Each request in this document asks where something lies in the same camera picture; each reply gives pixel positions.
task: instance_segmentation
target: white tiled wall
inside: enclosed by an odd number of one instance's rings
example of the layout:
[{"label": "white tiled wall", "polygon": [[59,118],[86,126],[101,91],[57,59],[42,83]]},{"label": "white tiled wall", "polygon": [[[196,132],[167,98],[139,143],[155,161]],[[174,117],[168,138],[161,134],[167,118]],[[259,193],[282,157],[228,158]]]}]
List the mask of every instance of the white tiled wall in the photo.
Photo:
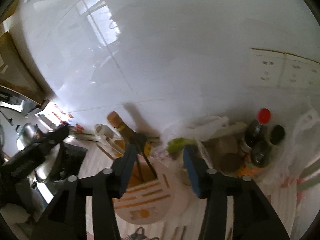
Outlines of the white tiled wall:
[{"label": "white tiled wall", "polygon": [[249,48],[320,61],[320,27],[303,0],[24,1],[15,44],[85,128],[113,110],[156,134],[194,116],[250,120],[260,107],[284,121],[308,95],[319,106],[319,91],[244,81]]}]

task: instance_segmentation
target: metal kettle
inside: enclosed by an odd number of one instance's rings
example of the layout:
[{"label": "metal kettle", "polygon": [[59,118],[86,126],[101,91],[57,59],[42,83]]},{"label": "metal kettle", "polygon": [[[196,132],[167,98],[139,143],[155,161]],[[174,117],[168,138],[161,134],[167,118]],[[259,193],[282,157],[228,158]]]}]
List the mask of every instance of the metal kettle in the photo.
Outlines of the metal kettle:
[{"label": "metal kettle", "polygon": [[24,126],[17,125],[15,131],[18,135],[17,147],[19,151],[23,150],[30,143],[40,139],[44,135],[38,128],[38,125],[33,125],[30,122],[26,123]]}]

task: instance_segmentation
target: red bottle cap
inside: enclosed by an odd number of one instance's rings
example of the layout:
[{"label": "red bottle cap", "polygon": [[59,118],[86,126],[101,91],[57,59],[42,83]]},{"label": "red bottle cap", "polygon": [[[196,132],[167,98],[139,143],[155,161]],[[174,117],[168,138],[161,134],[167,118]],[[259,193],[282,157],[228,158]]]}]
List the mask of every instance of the red bottle cap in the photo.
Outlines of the red bottle cap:
[{"label": "red bottle cap", "polygon": [[266,124],[270,121],[271,118],[271,112],[266,109],[266,108],[262,108],[259,113],[258,113],[258,122],[262,123],[262,124]]}]

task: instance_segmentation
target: white plastic bag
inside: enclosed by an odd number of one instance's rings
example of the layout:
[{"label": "white plastic bag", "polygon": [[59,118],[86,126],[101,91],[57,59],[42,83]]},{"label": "white plastic bag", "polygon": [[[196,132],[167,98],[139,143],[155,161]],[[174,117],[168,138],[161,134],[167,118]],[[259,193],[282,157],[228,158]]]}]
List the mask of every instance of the white plastic bag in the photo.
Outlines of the white plastic bag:
[{"label": "white plastic bag", "polygon": [[195,139],[207,141],[211,136],[223,127],[227,127],[228,117],[205,116],[200,118],[186,119],[165,129],[161,135],[161,140],[166,145],[175,138]]},{"label": "white plastic bag", "polygon": [[320,155],[320,117],[313,108],[298,118],[284,146],[278,150],[262,182],[279,187],[299,178],[303,169]]}]

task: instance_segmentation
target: silver screw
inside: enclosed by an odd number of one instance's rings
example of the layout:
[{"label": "silver screw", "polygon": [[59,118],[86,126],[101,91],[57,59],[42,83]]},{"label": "silver screw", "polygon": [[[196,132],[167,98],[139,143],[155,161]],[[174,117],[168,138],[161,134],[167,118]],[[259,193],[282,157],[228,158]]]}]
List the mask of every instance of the silver screw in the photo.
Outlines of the silver screw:
[{"label": "silver screw", "polygon": [[103,174],[111,174],[113,172],[113,169],[111,169],[111,168],[105,168],[103,171],[102,171],[102,173]]},{"label": "silver screw", "polygon": [[243,176],[242,176],[242,179],[243,179],[244,181],[251,181],[251,177],[250,177],[249,175],[243,175]]},{"label": "silver screw", "polygon": [[214,168],[209,168],[209,169],[207,169],[207,173],[213,175],[213,174],[216,174],[216,173],[217,173],[217,170],[214,169]]},{"label": "silver screw", "polygon": [[70,182],[74,182],[78,179],[78,177],[76,175],[71,175],[69,178],[68,178],[68,181]]}]

